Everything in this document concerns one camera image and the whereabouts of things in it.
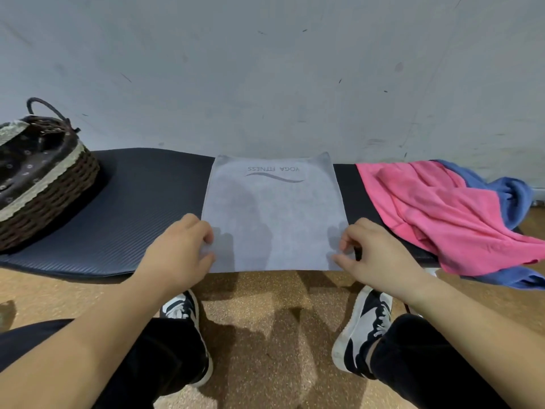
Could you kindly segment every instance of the speckled floor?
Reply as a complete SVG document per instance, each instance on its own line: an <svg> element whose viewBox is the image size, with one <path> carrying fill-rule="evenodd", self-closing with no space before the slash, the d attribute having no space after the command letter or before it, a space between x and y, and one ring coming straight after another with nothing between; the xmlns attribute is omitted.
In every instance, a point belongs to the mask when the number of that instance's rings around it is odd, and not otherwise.
<svg viewBox="0 0 545 409"><path fill-rule="evenodd" d="M545 239L545 209L532 209L522 229ZM545 264L535 269L545 274ZM481 303L545 333L545 292L439 275ZM0 329L76 317L111 287L0 269ZM331 361L331 346L359 289L348 274L336 272L208 275L194 291L202 301L202 333L214 358L214 376L199 391L186 387L160 398L155 407L413 408L387 386L341 372ZM392 316L403 312L395 301Z"/></svg>

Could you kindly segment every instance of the sneaker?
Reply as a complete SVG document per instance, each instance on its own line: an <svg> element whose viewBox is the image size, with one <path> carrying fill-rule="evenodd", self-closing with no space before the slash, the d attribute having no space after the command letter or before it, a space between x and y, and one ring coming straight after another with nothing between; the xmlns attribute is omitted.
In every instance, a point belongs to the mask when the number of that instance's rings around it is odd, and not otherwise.
<svg viewBox="0 0 545 409"><path fill-rule="evenodd" d="M163 304L163 307L161 307L159 311L159 317L177 318L191 321L195 326L195 329L197 329L199 332L199 336L201 336L201 332L199 331L199 304L197 303L197 298L191 290L184 291L182 294L177 295L173 299ZM208 353L208 349L206 348L206 344L204 343L202 336L201 341L204 345L204 351L208 356L208 363L203 369L201 375L197 377L197 380L191 383L191 385L197 388L208 382L212 376L212 372L214 371L212 357L210 357L210 353Z"/></svg>
<svg viewBox="0 0 545 409"><path fill-rule="evenodd" d="M337 368L376 379L365 363L372 344L390 328L392 297L365 286L356 299L352 316L335 341L331 358Z"/></svg>

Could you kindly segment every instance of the pink cloth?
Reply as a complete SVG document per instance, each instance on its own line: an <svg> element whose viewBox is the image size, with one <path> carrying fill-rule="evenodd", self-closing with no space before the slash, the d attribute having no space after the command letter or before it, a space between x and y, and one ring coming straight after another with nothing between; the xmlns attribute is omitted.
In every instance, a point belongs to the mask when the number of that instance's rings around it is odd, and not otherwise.
<svg viewBox="0 0 545 409"><path fill-rule="evenodd" d="M545 258L545 241L505 227L496 192L468 188L438 162L356 166L384 223L436 254L448 273L477 276Z"/></svg>

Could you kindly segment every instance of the brown wicker basket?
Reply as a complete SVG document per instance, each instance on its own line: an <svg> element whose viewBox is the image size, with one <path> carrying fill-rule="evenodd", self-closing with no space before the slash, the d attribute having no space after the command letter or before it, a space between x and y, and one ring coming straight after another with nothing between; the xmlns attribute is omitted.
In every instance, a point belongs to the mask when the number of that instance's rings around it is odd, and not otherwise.
<svg viewBox="0 0 545 409"><path fill-rule="evenodd" d="M59 118L34 115L33 102ZM98 161L79 141L79 129L73 129L69 119L36 97L27 101L27 108L29 116L0 125L0 132L17 123L22 129L6 135L4 143L0 135L0 251L43 229L93 184L99 171Z"/></svg>

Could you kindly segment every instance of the gray wall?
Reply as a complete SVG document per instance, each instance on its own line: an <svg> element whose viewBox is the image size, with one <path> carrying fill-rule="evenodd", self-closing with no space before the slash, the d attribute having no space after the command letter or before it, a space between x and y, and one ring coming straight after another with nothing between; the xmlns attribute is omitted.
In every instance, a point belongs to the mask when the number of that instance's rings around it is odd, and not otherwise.
<svg viewBox="0 0 545 409"><path fill-rule="evenodd" d="M92 149L446 158L545 186L545 0L0 0L0 48L0 120L42 97Z"/></svg>

